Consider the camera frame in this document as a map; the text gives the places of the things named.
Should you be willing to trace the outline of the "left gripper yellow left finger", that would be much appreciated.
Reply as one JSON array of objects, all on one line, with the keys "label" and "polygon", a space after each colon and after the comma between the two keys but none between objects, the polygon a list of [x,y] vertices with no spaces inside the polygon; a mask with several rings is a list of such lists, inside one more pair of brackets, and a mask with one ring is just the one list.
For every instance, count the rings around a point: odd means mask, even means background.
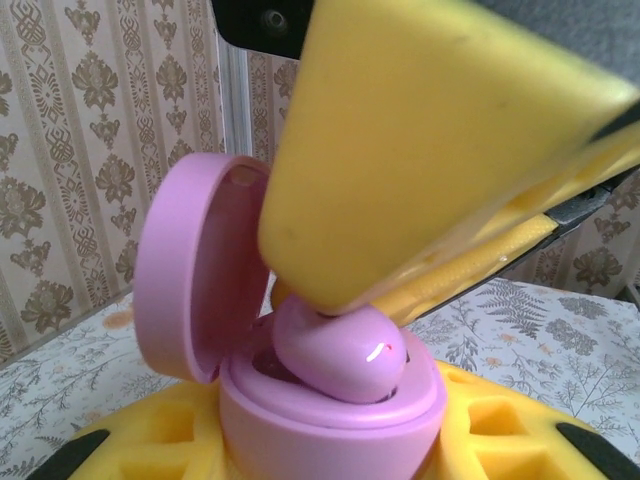
[{"label": "left gripper yellow left finger", "polygon": [[84,428],[109,436],[70,480],[243,480],[224,443],[219,384],[183,382]]}]

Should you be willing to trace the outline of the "pink earbud charging case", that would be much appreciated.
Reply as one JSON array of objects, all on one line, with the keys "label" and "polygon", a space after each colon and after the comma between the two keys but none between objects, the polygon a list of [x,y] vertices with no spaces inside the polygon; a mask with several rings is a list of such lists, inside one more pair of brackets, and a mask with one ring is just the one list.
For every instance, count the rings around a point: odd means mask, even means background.
[{"label": "pink earbud charging case", "polygon": [[257,227],[267,182],[263,163],[225,154],[192,153],[169,171],[137,255],[142,355],[161,374],[219,384],[226,445],[251,480],[411,480],[444,416],[435,361],[398,327],[403,375],[368,404],[328,396],[283,366],[272,341],[275,311],[296,295],[261,314],[269,271]]}]

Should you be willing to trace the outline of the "pink wireless earbud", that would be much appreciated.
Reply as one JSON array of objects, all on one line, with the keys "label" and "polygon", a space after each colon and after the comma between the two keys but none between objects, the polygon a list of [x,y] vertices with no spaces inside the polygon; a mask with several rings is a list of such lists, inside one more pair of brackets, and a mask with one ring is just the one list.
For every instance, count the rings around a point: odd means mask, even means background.
[{"label": "pink wireless earbud", "polygon": [[347,403],[387,397],[406,364],[407,346],[399,328],[370,305],[327,317],[291,295],[275,311],[272,341],[276,356],[293,375]]}]

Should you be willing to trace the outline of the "aluminium corner post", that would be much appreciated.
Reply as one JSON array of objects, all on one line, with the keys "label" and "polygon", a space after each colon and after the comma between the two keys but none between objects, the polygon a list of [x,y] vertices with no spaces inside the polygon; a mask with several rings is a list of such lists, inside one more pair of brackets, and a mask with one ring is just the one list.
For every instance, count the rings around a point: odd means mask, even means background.
[{"label": "aluminium corner post", "polygon": [[247,52],[218,36],[218,62],[227,153],[253,153]]}]

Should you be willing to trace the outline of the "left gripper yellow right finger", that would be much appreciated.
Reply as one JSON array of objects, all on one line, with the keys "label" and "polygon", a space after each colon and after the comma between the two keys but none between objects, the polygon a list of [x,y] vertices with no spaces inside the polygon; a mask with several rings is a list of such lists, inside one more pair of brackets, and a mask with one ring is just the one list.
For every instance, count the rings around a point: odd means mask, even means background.
[{"label": "left gripper yellow right finger", "polygon": [[453,365],[424,480],[640,480],[640,466],[586,423]]}]

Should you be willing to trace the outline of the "floral patterned table cover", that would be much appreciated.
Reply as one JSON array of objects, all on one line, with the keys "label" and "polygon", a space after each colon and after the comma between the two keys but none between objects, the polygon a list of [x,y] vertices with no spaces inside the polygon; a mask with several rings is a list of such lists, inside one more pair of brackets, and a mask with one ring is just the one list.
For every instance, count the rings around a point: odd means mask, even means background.
[{"label": "floral patterned table cover", "polygon": [[[411,325],[433,355],[590,424],[640,465],[640,307],[495,280]],[[129,300],[0,369],[0,478],[169,385],[141,360]]]}]

